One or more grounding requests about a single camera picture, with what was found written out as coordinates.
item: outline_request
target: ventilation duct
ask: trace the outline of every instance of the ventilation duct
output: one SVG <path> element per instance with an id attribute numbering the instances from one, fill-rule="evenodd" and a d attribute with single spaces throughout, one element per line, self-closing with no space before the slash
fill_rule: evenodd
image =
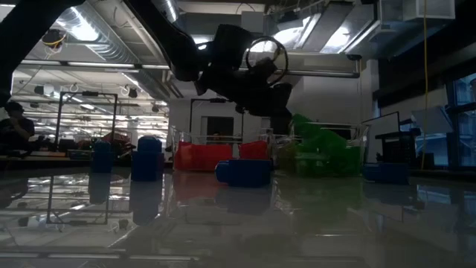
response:
<path id="1" fill-rule="evenodd" d="M 57 24 L 78 40 L 101 43 L 87 47 L 108 63 L 139 63 L 139 59 L 88 2 L 67 9 L 58 18 Z M 140 70 L 128 75 L 137 80 L 152 98 L 166 100 L 170 97 L 170 93 L 148 71 Z"/>
<path id="2" fill-rule="evenodd" d="M 179 18 L 179 8 L 175 0 L 152 0 L 152 3 L 165 14 L 170 22 L 174 22 Z"/>

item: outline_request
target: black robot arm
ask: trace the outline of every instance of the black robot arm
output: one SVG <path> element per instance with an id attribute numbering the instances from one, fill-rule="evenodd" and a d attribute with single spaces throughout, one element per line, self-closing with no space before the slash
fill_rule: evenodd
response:
<path id="1" fill-rule="evenodd" d="M 192 37 L 171 23 L 150 0 L 123 1 L 157 43 L 175 78 L 194 82 L 198 95 L 210 89 L 236 103 L 239 112 L 248 110 L 258 116 L 289 116 L 286 104 L 292 86 L 288 83 L 276 84 L 286 74 L 288 57 L 286 49 L 277 40 L 264 36 L 254 41 L 249 31 L 234 25 L 220 25 L 213 41 L 207 44 L 206 49 L 199 50 Z M 18 64 L 61 12 L 83 2 L 21 0 L 4 19 L 0 25 L 3 40 L 0 51 L 9 53 L 4 54 L 6 59 L 2 58 L 0 106 L 4 106 L 10 98 L 11 82 L 8 85 L 8 80 L 11 81 L 11 74 Z M 248 70 L 240 72 L 247 49 L 262 40 L 276 43 L 274 59 L 266 57 L 255 66 L 250 66 L 247 61 Z M 280 54 L 286 57 L 286 68 L 278 80 L 269 83 L 268 79 L 277 70 L 274 61 Z"/>

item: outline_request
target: blue block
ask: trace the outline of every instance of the blue block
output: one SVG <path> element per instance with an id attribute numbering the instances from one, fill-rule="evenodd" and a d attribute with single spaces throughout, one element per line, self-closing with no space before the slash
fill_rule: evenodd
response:
<path id="1" fill-rule="evenodd" d="M 215 168 L 216 179 L 231 187 L 259 188 L 271 181 L 271 161 L 234 159 L 220 161 Z"/>
<path id="2" fill-rule="evenodd" d="M 366 164 L 362 174 L 365 179 L 372 182 L 406 185 L 410 168 L 408 164 L 399 163 Z"/>
<path id="3" fill-rule="evenodd" d="M 111 144 L 107 141 L 96 141 L 92 155 L 92 173 L 111 173 L 114 164 L 114 153 L 111 151 Z"/>
<path id="4" fill-rule="evenodd" d="M 138 150 L 132 153 L 132 174 L 134 182 L 155 182 L 164 173 L 164 154 L 162 143 L 152 137 L 144 136 L 138 141 Z"/>

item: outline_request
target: ceiling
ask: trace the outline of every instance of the ceiling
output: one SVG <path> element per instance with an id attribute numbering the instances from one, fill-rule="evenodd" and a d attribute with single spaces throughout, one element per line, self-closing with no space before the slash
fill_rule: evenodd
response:
<path id="1" fill-rule="evenodd" d="M 382 3 L 399 1 L 402 0 L 384 0 Z M 366 57 L 381 57 L 382 55 L 386 57 L 387 52 L 394 54 L 395 51 L 409 46 L 408 43 L 415 42 L 412 39 L 407 42 L 395 42 L 395 40 L 400 34 L 405 35 L 414 28 L 418 28 L 419 22 L 398 22 L 398 19 L 395 22 L 388 19 L 386 24 L 394 25 L 393 36 L 385 42 L 379 40 L 375 44 L 375 40 L 371 38 L 381 28 L 382 14 L 387 15 L 389 11 L 379 7 L 376 16 L 373 5 L 359 3 L 359 1 L 330 0 L 170 1 L 171 6 L 180 14 L 181 26 L 195 39 L 213 38 L 219 24 L 241 25 L 243 11 L 264 12 L 263 33 L 274 35 L 287 47 L 290 55 L 290 69 L 327 71 L 355 71 L 355 65 L 344 54 L 359 53 Z M 165 63 L 157 45 L 121 1 L 88 0 L 78 7 L 78 10 L 81 8 L 87 11 L 83 13 L 83 16 L 87 16 L 86 21 L 91 18 L 92 27 L 106 36 L 101 42 L 114 41 L 119 44 L 119 47 L 130 56 L 128 63 Z M 0 20 L 11 9 L 10 6 L 0 5 Z M 279 31 L 277 24 L 280 16 L 290 10 L 297 10 L 298 21 L 302 20 L 302 26 Z M 65 30 L 61 23 L 60 20 L 57 21 L 52 28 Z M 437 26 L 435 31 L 441 28 L 441 25 Z M 80 41 L 73 32 L 69 32 L 61 49 L 53 51 L 42 42 L 38 42 L 27 59 L 105 63 L 105 58 L 95 50 L 103 43 Z M 270 48 L 267 44 L 254 47 L 251 50 L 251 63 L 264 57 L 266 53 L 263 52 L 270 52 Z M 277 62 L 278 65 L 283 65 L 283 59 L 278 59 Z M 77 88 L 78 92 L 92 90 L 118 94 L 118 115 L 148 115 L 156 116 L 155 119 L 160 121 L 168 121 L 168 108 L 165 105 L 160 105 L 160 112 L 153 112 L 152 107 L 162 102 L 166 104 L 174 98 L 196 98 L 193 84 L 177 81 L 169 71 L 147 70 L 144 72 L 148 79 L 145 81 L 141 80 L 144 77 L 142 71 L 140 73 L 142 76 L 138 76 L 139 74 L 123 73 L 114 68 L 65 69 L 62 66 L 20 66 L 15 72 L 12 99 L 22 103 L 28 112 L 50 112 L 53 115 L 58 110 L 57 95 L 38 95 L 33 91 L 36 86 L 51 84 L 57 94 L 61 91 L 69 92 L 70 88 L 73 90 Z M 286 79 L 294 84 L 299 77 Z M 129 98 L 127 95 L 129 88 L 137 88 L 136 98 Z M 214 95 L 208 92 L 202 97 Z M 80 99 L 96 106 L 94 113 L 98 115 L 110 115 L 113 110 L 113 106 L 108 104 L 111 100 L 86 97 Z M 38 108 L 30 108 L 30 104 L 34 102 L 39 104 Z M 72 101 L 65 105 L 63 112 L 72 114 L 85 111 L 81 110 L 80 102 Z M 48 123 L 55 124 L 56 121 L 51 119 Z"/>

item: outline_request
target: wall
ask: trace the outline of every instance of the wall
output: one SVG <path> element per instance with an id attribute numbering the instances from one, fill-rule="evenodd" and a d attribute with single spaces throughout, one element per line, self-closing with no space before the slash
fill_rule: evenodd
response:
<path id="1" fill-rule="evenodd" d="M 369 60 L 361 79 L 303 77 L 293 88 L 288 109 L 320 122 L 357 124 L 373 117 L 372 92 L 378 87 L 378 63 Z"/>
<path id="2" fill-rule="evenodd" d="M 169 125 L 177 130 L 189 132 L 190 100 L 171 100 L 169 103 Z M 196 101 L 193 103 L 192 134 L 200 135 L 202 116 L 222 116 L 234 118 L 234 135 L 241 133 L 242 116 L 235 112 L 234 103 L 209 103 Z M 245 115 L 243 132 L 247 135 L 258 134 L 261 128 L 261 117 Z"/>

